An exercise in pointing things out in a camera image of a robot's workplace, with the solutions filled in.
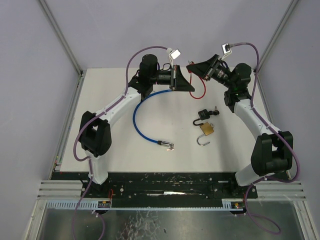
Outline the red cable padlock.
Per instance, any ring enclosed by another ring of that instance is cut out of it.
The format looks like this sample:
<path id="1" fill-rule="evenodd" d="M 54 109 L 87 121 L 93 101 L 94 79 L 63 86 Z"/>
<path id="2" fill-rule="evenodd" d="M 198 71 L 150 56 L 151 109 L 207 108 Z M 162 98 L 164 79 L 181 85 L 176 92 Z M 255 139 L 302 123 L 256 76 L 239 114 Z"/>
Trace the red cable padlock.
<path id="1" fill-rule="evenodd" d="M 194 91 L 190 91 L 189 95 L 195 100 L 201 100 L 207 93 L 206 84 L 202 78 L 194 75 L 190 70 L 188 70 L 188 73 L 189 83 L 194 87 Z"/>

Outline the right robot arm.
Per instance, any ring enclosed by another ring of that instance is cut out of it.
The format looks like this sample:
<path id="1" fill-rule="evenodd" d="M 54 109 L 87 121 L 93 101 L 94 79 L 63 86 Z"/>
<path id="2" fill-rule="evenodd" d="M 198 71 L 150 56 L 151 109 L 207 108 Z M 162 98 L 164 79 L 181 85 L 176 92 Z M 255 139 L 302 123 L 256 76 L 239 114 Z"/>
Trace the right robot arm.
<path id="1" fill-rule="evenodd" d="M 235 173 L 239 186 L 248 186 L 262 177 L 292 168 L 293 135 L 275 127 L 256 110 L 253 95 L 248 90 L 252 74 L 248 64 L 239 63 L 230 70 L 215 54 L 207 61 L 191 63 L 186 68 L 205 81 L 213 79 L 227 88 L 225 105 L 244 122 L 255 139 L 250 164 Z"/>

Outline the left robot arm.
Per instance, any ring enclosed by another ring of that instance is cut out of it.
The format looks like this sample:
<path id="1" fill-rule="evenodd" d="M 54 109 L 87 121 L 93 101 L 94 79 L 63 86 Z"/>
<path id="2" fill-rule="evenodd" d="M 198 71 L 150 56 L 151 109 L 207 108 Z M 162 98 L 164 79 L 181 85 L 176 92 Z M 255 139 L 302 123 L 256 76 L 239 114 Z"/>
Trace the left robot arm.
<path id="1" fill-rule="evenodd" d="M 153 54 L 142 57 L 139 68 L 124 91 L 110 104 L 96 112 L 86 111 L 81 118 L 77 142 L 81 144 L 89 165 L 89 178 L 101 185 L 108 178 L 105 154 L 112 145 L 113 125 L 130 109 L 152 94 L 155 85 L 166 85 L 169 91 L 193 92 L 194 87 L 184 78 L 174 60 L 180 55 L 178 49 L 168 53 L 169 68 L 160 68 Z"/>

